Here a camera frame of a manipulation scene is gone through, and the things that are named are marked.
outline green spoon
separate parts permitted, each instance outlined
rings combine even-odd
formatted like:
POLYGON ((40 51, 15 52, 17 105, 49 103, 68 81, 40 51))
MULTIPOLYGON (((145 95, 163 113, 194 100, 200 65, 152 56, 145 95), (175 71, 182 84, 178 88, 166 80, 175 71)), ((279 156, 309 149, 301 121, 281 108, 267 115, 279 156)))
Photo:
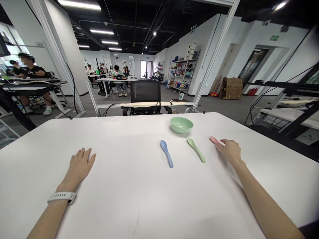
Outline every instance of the green spoon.
POLYGON ((203 163, 206 163, 206 160, 205 160, 203 154, 202 154, 202 153, 199 151, 199 149, 196 147, 194 141, 193 141, 191 138, 188 138, 188 139, 187 139, 187 143, 188 143, 191 147, 193 147, 193 148, 195 149, 195 151, 198 153, 198 156, 199 156, 200 160, 201 160, 203 163))

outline black t-shirt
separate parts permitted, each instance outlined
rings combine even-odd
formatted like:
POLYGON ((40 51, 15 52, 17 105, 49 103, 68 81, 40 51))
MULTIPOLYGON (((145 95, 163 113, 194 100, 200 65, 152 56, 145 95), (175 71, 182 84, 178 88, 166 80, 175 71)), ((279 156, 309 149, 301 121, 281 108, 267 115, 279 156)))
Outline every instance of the black t-shirt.
POLYGON ((31 79, 38 79, 38 78, 50 78, 45 69, 40 66, 34 66, 32 69, 27 68, 28 77, 31 79), (36 72, 44 71, 46 74, 44 76, 38 76, 36 72))
POLYGON ((27 72, 26 72, 26 69, 20 67, 20 68, 16 68, 14 67, 13 68, 13 72, 16 74, 16 75, 20 75, 20 74, 24 74, 25 76, 28 76, 27 72))

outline storage box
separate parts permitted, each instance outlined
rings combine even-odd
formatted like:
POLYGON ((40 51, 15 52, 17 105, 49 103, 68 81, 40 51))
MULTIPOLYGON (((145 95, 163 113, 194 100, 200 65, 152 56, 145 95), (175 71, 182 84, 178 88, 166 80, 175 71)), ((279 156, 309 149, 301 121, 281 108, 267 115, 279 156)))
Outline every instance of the storage box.
POLYGON ((241 78, 223 78, 222 87, 219 92, 219 98, 224 100, 239 100, 242 98, 244 79, 241 78))

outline black ceiling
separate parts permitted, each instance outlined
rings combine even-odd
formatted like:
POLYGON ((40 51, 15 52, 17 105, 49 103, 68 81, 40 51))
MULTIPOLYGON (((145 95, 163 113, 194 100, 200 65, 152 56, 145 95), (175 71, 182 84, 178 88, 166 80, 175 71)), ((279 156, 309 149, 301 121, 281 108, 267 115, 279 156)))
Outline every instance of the black ceiling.
MULTIPOLYGON (((227 14, 228 8, 190 0, 72 0, 99 5, 101 11, 73 7, 67 11, 74 25, 79 45, 89 45, 85 50, 108 50, 120 47, 122 52, 156 54, 190 32, 217 13, 227 14), (91 33, 90 29, 113 31, 114 35, 91 33), (120 44, 107 45, 103 40, 117 41, 120 44)), ((271 20, 273 23, 311 28, 317 22, 315 8, 306 1, 289 0, 286 6, 274 12, 272 7, 282 0, 241 0, 236 16, 242 21, 271 20)), ((0 21, 10 24, 2 7, 0 21)))

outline computer screen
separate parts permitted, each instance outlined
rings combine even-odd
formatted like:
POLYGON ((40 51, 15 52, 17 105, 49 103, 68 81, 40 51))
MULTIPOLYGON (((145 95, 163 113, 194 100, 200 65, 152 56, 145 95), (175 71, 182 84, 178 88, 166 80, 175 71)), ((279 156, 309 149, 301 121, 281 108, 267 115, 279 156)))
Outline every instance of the computer screen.
POLYGON ((8 51, 7 45, 5 44, 2 35, 0 35, 0 57, 11 55, 8 51))

